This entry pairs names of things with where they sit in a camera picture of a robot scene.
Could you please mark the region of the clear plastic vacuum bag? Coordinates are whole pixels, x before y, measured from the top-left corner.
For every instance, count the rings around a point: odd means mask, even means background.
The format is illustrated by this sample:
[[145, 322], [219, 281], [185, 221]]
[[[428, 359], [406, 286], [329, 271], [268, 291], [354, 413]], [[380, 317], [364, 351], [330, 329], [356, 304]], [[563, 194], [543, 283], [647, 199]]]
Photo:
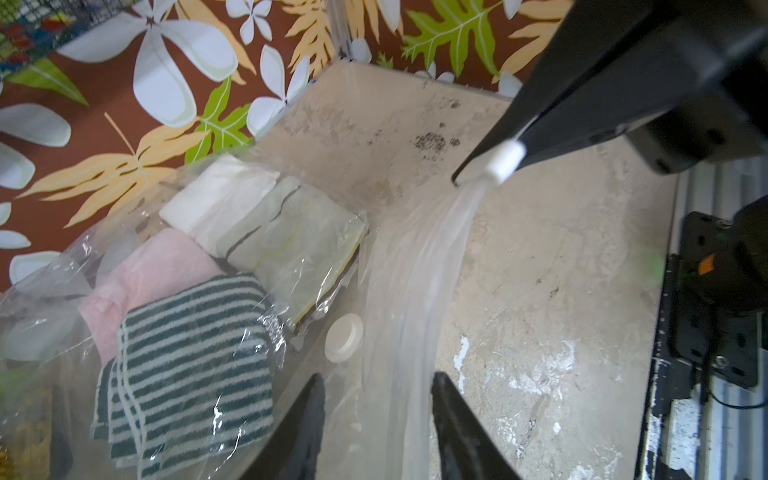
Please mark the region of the clear plastic vacuum bag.
[[181, 167], [1, 296], [5, 479], [426, 479], [489, 180], [390, 206], [252, 149]]

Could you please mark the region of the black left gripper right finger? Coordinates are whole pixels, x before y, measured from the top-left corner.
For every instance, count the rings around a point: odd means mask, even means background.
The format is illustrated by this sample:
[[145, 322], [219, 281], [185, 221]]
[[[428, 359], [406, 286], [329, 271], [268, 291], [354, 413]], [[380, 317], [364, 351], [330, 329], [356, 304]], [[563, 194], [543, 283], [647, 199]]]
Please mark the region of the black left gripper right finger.
[[521, 479], [445, 372], [434, 374], [431, 395], [442, 479]]

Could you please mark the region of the green white striped towel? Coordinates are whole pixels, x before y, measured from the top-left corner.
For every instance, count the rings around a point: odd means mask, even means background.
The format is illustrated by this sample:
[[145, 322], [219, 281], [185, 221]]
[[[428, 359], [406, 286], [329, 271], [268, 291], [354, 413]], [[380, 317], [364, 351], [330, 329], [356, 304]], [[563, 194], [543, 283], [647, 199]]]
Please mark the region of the green white striped towel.
[[164, 479], [266, 438], [273, 427], [275, 313], [248, 273], [130, 310], [100, 372], [92, 436], [118, 468]]

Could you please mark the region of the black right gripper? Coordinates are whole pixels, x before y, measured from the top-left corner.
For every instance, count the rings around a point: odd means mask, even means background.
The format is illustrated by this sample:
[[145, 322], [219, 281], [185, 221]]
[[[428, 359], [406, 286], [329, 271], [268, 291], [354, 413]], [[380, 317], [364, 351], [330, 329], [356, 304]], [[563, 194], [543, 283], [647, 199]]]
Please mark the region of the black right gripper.
[[618, 137], [661, 175], [766, 156], [766, 3], [576, 2], [452, 181], [505, 140], [520, 170]]

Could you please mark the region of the white bag zipper slider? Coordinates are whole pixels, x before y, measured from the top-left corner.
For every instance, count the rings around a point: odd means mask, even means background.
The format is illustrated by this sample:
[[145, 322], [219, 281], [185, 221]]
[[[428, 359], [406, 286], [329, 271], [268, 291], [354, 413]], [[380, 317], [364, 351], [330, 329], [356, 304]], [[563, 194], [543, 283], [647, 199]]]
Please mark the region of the white bag zipper slider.
[[526, 153], [521, 141], [505, 140], [484, 154], [481, 174], [494, 185], [502, 185], [518, 169]]

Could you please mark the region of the pink towel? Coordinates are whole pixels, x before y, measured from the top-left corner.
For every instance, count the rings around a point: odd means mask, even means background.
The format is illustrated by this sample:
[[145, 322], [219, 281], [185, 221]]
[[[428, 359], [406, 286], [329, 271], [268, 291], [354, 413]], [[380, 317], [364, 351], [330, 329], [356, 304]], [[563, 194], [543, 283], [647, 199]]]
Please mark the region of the pink towel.
[[123, 260], [80, 304], [101, 362], [117, 354], [117, 330], [134, 308], [174, 295], [223, 271], [183, 232], [165, 228]]

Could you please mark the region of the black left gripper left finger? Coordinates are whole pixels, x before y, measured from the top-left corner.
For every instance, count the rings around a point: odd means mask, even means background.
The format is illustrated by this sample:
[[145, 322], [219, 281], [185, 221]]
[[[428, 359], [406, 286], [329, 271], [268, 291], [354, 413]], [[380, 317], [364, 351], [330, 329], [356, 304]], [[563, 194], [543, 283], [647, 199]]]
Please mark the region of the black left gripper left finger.
[[313, 374], [241, 479], [315, 479], [325, 422], [325, 382]]

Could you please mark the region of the pale green towel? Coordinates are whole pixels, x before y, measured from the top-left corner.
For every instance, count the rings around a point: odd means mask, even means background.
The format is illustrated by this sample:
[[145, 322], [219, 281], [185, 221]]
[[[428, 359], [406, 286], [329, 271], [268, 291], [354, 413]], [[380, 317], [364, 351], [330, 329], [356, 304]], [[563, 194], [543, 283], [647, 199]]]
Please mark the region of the pale green towel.
[[367, 214], [286, 176], [216, 242], [216, 254], [253, 273], [286, 326], [297, 331], [355, 259]]

